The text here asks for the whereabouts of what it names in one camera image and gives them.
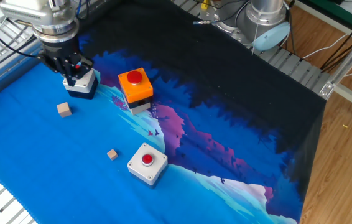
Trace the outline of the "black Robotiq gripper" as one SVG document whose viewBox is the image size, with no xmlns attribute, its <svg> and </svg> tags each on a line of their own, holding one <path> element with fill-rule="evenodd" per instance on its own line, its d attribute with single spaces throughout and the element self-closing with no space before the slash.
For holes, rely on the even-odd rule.
<svg viewBox="0 0 352 224">
<path fill-rule="evenodd" d="M 37 59 L 53 72 L 60 73 L 69 86 L 75 86 L 76 78 L 82 78 L 93 66 L 91 59 L 81 55 L 77 36 L 65 42 L 42 42 Z"/>
</svg>

